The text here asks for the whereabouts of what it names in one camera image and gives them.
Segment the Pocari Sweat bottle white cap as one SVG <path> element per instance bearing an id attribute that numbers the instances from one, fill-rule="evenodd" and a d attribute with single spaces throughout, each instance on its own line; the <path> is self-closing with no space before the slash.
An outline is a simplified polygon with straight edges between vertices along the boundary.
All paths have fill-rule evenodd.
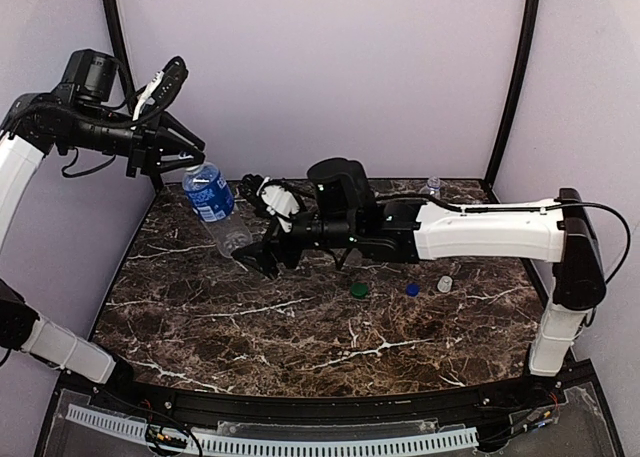
<path id="1" fill-rule="evenodd" d="M 186 169 L 183 191 L 205 230 L 225 258 L 250 245 L 251 233 L 236 210 L 234 193 L 220 169 L 204 162 Z"/>

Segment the green Starbucks bottle cap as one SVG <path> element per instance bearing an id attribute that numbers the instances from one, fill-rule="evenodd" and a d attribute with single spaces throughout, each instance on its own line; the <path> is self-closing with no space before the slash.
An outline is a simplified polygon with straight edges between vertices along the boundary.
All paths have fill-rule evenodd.
<path id="1" fill-rule="evenodd" d="M 369 294 L 369 287 L 365 283 L 356 282 L 353 283 L 349 289 L 352 297 L 356 299 L 363 299 Z"/>

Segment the blue Pepsi bottle cap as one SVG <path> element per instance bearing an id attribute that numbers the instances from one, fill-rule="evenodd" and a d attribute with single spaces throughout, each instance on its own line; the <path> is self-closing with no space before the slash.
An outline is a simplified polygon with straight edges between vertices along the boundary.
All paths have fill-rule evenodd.
<path id="1" fill-rule="evenodd" d="M 406 294 L 409 297 L 416 297 L 419 294 L 419 292 L 420 292 L 420 287 L 415 283 L 411 283 L 406 286 Z"/>

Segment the Pepsi bottle blue label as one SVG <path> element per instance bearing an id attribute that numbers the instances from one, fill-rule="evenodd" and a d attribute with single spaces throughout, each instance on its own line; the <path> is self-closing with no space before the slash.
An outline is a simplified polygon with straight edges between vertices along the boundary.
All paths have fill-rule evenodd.
<path id="1" fill-rule="evenodd" d="M 430 176 L 426 184 L 421 187 L 419 190 L 420 194 L 429 195 L 435 197 L 436 199 L 441 198 L 441 180 L 439 177 Z"/>

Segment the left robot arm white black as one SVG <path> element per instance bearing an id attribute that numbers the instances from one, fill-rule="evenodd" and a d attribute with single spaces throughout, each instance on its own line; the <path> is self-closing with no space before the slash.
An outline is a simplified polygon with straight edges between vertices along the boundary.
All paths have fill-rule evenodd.
<path id="1" fill-rule="evenodd" d="M 97 188 L 83 185 L 71 198 L 60 190 L 44 194 L 36 176 L 51 152 L 61 156 L 95 151 L 110 161 L 126 160 L 129 178 L 157 178 L 166 172 L 199 166 L 204 142 L 180 124 L 167 109 L 187 79 L 184 60 L 176 56 L 146 87 L 133 92 L 132 114 L 108 106 L 119 61 L 91 49 L 71 54 L 60 83 L 50 92 L 29 93 L 15 100 L 1 123 L 1 234 L 22 216 L 19 206 L 33 199 L 32 223 L 48 230 L 68 226 L 66 236 L 83 237 L 80 220 L 101 220 L 80 209 L 82 202 L 106 205 Z M 1 345 L 104 385 L 126 374 L 129 364 L 77 333 L 56 324 L 7 283 L 1 285 Z"/>

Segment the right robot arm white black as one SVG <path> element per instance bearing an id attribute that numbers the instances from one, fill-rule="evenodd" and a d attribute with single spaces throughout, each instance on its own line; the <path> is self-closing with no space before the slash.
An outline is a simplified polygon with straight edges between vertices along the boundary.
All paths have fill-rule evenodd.
<path id="1" fill-rule="evenodd" d="M 294 269 L 306 250 L 358 250 L 376 262 L 415 264 L 453 257 L 500 257 L 551 264 L 553 291 L 528 352 L 528 370 L 554 377 L 588 314 L 604 300 L 611 276 L 603 270 L 577 190 L 519 204 L 449 204 L 421 193 L 376 196 L 363 165 L 325 159 L 307 172 L 307 195 L 282 179 L 247 174 L 241 195 L 270 219 L 260 241 L 233 258 L 274 279 Z M 314 201 L 307 209 L 304 199 Z"/>

